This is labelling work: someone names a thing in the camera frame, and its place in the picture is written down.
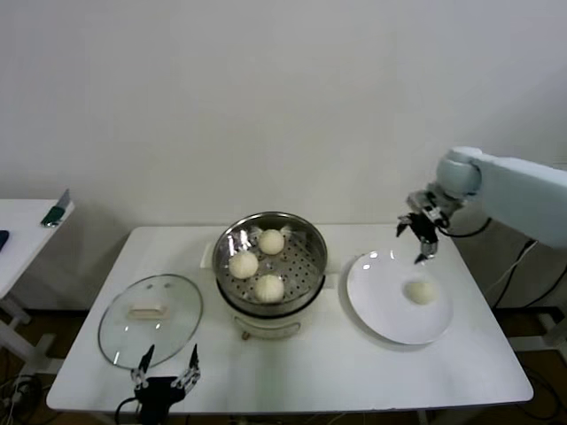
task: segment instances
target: white wall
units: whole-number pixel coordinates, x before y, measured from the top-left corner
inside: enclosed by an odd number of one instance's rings
[[[564,0],[4,0],[0,197],[77,204],[16,291],[88,306],[142,224],[392,221],[454,145],[565,163],[566,20]]]

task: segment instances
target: green object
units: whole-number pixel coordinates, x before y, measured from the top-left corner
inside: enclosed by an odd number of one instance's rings
[[[65,214],[65,208],[61,208],[60,206],[54,206],[50,209],[47,215],[43,217],[42,224],[47,227],[56,226],[64,214]]]
[[[59,224],[59,221],[65,214],[65,209],[71,202],[71,195],[69,194],[69,189],[67,189],[55,206],[51,207],[49,212],[45,217],[43,217],[42,225],[46,228],[54,228]]]

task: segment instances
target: floor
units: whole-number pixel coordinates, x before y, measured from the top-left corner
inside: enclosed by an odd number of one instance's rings
[[[496,317],[501,324],[507,336],[530,336],[540,335],[543,329],[535,319],[533,314],[526,313],[510,313],[498,312]],[[0,319],[7,320],[0,314]],[[57,314],[34,314],[34,318],[29,325],[20,326],[19,332],[31,343],[36,343],[39,337],[44,333],[56,333],[58,335],[55,345],[51,348],[49,354],[52,357],[63,358],[71,348],[73,340],[84,318],[80,316],[57,315]],[[549,421],[538,421],[530,418],[522,412],[517,406],[494,406],[486,409],[483,413],[475,417],[470,425],[493,425],[493,424],[542,424],[548,425],[567,425],[567,366],[562,359],[554,352],[527,352],[519,353],[518,358],[527,367],[535,370],[555,389],[558,397],[562,400],[560,413]],[[8,353],[6,350],[0,351],[0,374],[5,377],[16,375],[19,372],[21,363],[18,359]],[[52,382],[53,377],[41,376],[43,386],[48,386]],[[549,395],[547,390],[541,385],[535,383],[534,400],[523,405],[523,408],[529,413],[538,416],[546,416],[553,412],[555,401]],[[82,413],[62,413],[57,415],[52,412],[46,405],[44,397],[47,389],[43,393],[42,403],[33,412],[19,412],[20,421],[15,423],[24,423],[26,425],[98,425],[101,422]],[[431,411],[427,415],[430,420],[434,419],[442,411]],[[3,419],[0,425],[4,425],[5,414],[2,412]],[[173,417],[168,424],[184,425],[229,425],[241,422],[243,418],[229,416],[192,416]],[[262,424],[308,424],[308,425],[418,425],[418,419],[415,412],[398,412],[398,413],[349,413],[339,414],[321,414],[321,415],[293,415],[293,416],[253,416],[246,418],[247,423]]]

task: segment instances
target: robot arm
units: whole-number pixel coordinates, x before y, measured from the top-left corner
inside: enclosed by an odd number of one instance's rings
[[[476,148],[453,148],[437,168],[437,181],[409,194],[412,212],[400,217],[420,240],[416,262],[437,252],[436,228],[448,228],[455,211],[476,200],[491,218],[552,248],[567,247],[567,172]]]

